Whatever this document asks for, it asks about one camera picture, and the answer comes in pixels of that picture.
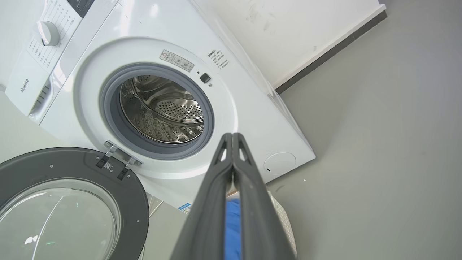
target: blue fabric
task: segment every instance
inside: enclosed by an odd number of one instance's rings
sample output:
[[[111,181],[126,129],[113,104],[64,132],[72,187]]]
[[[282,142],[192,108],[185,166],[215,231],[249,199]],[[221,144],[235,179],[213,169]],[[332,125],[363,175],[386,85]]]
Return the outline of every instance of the blue fabric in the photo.
[[[241,260],[241,207],[238,199],[226,202],[225,259]]]

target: qr code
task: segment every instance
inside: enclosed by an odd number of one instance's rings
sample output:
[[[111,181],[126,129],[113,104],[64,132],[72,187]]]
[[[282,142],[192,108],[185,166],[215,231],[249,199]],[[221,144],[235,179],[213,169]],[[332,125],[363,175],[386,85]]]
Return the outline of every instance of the qr code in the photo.
[[[110,169],[112,168],[112,164],[110,164],[110,163],[107,162],[107,163],[104,165],[104,168],[110,170]]]

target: floor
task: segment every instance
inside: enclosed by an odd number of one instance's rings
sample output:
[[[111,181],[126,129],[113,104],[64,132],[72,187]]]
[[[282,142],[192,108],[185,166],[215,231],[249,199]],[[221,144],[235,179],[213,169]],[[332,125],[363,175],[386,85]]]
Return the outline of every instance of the floor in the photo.
[[[388,18],[282,93],[317,159],[270,183],[298,259],[462,259],[462,1]]]

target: metal hinge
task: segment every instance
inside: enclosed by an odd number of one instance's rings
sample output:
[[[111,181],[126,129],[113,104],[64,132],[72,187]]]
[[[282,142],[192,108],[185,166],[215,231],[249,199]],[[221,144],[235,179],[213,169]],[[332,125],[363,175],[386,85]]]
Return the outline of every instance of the metal hinge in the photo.
[[[108,151],[99,160],[99,162],[96,164],[96,166],[98,168],[105,167],[105,168],[108,168],[109,170],[111,170],[110,168],[112,166],[108,165],[108,160],[109,160],[110,157],[114,157],[117,160],[126,163],[124,169],[117,176],[117,178],[119,180],[122,180],[125,177],[125,175],[127,175],[127,172],[132,168],[133,165],[141,166],[143,164],[136,157],[131,156],[129,153],[127,153],[124,150],[120,149],[120,147],[116,146],[115,144],[111,143],[110,141],[104,142],[104,146],[108,149]]]

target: open round door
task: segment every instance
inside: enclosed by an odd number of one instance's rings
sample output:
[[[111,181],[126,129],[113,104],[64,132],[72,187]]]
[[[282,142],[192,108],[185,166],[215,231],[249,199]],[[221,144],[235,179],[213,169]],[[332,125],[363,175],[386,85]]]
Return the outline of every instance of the open round door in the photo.
[[[82,148],[34,151],[0,164],[3,259],[136,260],[149,206],[121,161]]]

